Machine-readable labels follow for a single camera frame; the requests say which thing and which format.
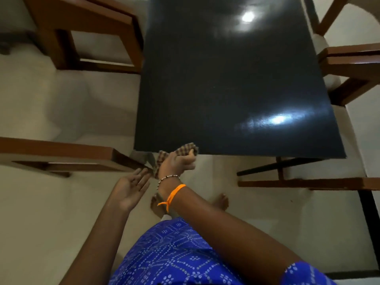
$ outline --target table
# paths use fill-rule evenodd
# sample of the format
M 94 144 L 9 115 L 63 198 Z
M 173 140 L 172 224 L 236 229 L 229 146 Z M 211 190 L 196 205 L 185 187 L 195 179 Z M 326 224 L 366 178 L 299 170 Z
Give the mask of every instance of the table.
M 135 147 L 345 158 L 300 0 L 149 0 Z

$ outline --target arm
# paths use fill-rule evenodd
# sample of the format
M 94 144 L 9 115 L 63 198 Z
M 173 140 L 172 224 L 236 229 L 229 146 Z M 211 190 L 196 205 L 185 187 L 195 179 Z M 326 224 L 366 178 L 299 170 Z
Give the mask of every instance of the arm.
M 171 153 L 160 168 L 159 178 L 193 169 L 194 161 L 194 156 L 177 157 Z M 167 178 L 159 193 L 167 199 L 180 184 L 177 178 Z M 278 285 L 285 269 L 301 260 L 263 231 L 212 206 L 189 187 L 175 195 L 171 207 L 249 281 Z
M 60 285 L 108 284 L 129 213 L 149 187 L 147 170 L 122 177 Z

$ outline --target person's right arm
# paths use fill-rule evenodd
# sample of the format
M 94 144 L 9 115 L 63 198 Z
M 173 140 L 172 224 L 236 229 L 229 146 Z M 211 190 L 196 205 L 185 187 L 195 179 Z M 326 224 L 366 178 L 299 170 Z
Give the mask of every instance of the person's right arm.
M 194 167 L 194 156 L 178 157 L 175 153 L 161 165 L 159 178 L 180 175 Z M 182 182 L 175 177 L 161 182 L 159 193 L 166 200 Z M 285 269 L 301 261 L 293 251 L 263 231 L 226 213 L 204 200 L 189 187 L 175 195 L 171 208 L 247 280 L 278 285 Z

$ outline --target bare foot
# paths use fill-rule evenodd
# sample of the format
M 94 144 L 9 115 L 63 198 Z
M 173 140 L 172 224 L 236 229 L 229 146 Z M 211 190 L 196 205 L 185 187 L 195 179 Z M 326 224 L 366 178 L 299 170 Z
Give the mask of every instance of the bare foot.
M 155 194 L 150 201 L 150 209 L 153 211 L 155 215 L 162 218 L 165 214 L 167 214 L 165 205 L 158 205 L 161 203 L 161 197 L 158 194 Z
M 222 193 L 215 199 L 214 202 L 212 202 L 212 205 L 223 211 L 226 211 L 229 206 L 228 197 L 226 194 Z

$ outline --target orange wristband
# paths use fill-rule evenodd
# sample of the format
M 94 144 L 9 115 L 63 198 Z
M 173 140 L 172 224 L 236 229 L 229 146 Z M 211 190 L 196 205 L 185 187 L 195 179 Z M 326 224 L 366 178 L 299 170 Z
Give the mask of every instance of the orange wristband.
M 177 188 L 175 188 L 170 195 L 168 196 L 168 200 L 166 202 L 161 202 L 157 206 L 166 204 L 166 211 L 169 212 L 169 206 L 170 203 L 173 201 L 174 196 L 178 193 L 179 190 L 181 190 L 183 187 L 186 187 L 185 184 L 178 185 Z

